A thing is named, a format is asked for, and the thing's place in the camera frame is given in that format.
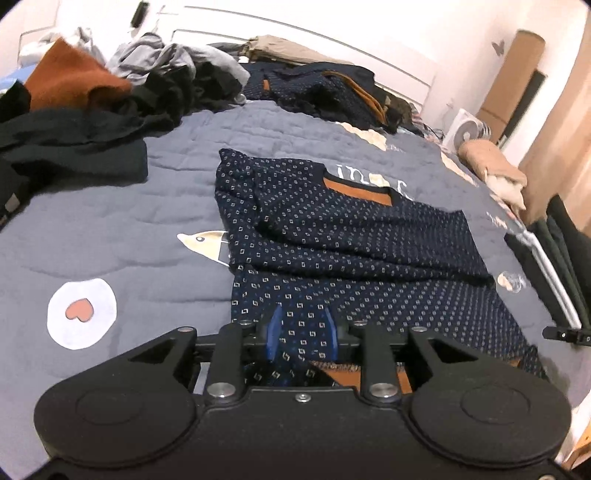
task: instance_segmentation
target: metal screw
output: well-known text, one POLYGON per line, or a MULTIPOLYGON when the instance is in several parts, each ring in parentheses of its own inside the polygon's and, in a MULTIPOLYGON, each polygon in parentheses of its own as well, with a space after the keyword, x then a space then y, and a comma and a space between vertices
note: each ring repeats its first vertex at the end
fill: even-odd
POLYGON ((398 393, 398 387, 391 383, 374 383, 369 387, 369 393, 377 398, 390 398, 398 393))
POLYGON ((312 400, 312 395, 309 393, 298 393, 295 395, 295 400, 300 403, 308 403, 310 400, 312 400))
POLYGON ((212 383, 208 386, 207 393, 209 393, 212 397, 226 398, 236 393, 236 387, 231 383, 226 382, 212 383))

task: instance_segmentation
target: gray clothing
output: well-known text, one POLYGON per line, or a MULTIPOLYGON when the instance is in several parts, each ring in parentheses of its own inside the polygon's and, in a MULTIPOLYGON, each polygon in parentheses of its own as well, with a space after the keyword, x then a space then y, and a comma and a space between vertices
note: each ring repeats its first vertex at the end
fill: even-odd
POLYGON ((134 85, 145 82, 150 72, 164 74, 172 69, 187 66, 192 78, 196 67, 204 62, 232 75, 244 87, 250 74, 227 53, 209 45, 187 47, 178 43, 165 45, 160 36, 146 33, 139 39, 120 45, 106 64, 114 75, 129 80, 134 85))

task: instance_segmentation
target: round disc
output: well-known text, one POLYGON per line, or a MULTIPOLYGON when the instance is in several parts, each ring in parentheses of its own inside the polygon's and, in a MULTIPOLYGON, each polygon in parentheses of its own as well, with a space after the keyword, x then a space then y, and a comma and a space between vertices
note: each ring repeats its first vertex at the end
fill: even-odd
POLYGON ((436 446, 475 465, 523 465, 560 447, 570 406, 550 383, 513 367, 474 378, 471 362, 433 377, 411 402, 411 417, 436 446))

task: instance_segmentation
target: black clothing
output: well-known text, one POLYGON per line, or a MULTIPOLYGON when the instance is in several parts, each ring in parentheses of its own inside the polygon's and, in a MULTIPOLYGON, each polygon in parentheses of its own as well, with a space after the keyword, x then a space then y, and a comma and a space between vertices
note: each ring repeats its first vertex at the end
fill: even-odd
POLYGON ((550 312, 550 316, 554 320, 555 324, 559 327, 570 327, 569 321, 560 303, 556 299, 556 295, 552 291, 548 281, 544 277, 544 274, 540 270, 538 262, 534 258, 534 254, 531 252, 529 247, 522 244, 515 235, 510 233, 505 234, 505 243, 511 248, 516 259, 521 264, 521 268, 525 273, 525 276, 534 287, 534 290, 538 294, 538 297, 550 312))
POLYGON ((587 304, 584 298, 579 295, 577 281, 570 275, 570 271, 566 262, 562 258, 560 249, 550 235, 548 225, 546 225, 544 220, 537 220, 528 227, 528 230, 535 234, 536 238, 540 242, 540 245, 542 246, 542 249, 544 249, 544 253, 548 257, 548 260, 550 260, 550 263, 556 270, 558 279, 562 283, 567 295, 573 302, 573 306, 577 311, 577 314, 579 315, 581 325, 586 329, 591 328, 591 325, 589 324, 589 316, 587 314, 587 304))
POLYGON ((144 181, 148 163, 142 135, 161 128, 170 129, 170 120, 69 108, 36 110, 4 122, 0 223, 58 176, 91 176, 108 183, 144 181))
POLYGON ((113 109, 117 113, 136 116, 167 115, 169 129, 180 125, 181 118, 193 110, 219 111, 235 103, 242 85, 228 72, 204 62, 196 65, 191 80, 187 66, 159 74, 150 72, 142 85, 134 86, 130 95, 113 109))
POLYGON ((583 297, 589 305, 591 304, 591 238, 583 232, 579 232, 570 219, 560 196, 555 195, 550 199, 546 212, 556 221, 562 231, 570 258, 574 259, 573 269, 577 281, 583 292, 583 297))
POLYGON ((0 123, 28 113, 31 94, 18 80, 0 98, 0 123))

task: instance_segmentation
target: white fan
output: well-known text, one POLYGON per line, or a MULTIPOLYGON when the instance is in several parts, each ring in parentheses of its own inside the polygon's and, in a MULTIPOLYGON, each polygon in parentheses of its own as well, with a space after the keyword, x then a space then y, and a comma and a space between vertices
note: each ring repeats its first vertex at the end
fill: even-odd
POLYGON ((455 153, 466 140, 490 137, 491 129, 482 120, 460 108, 441 146, 455 153))

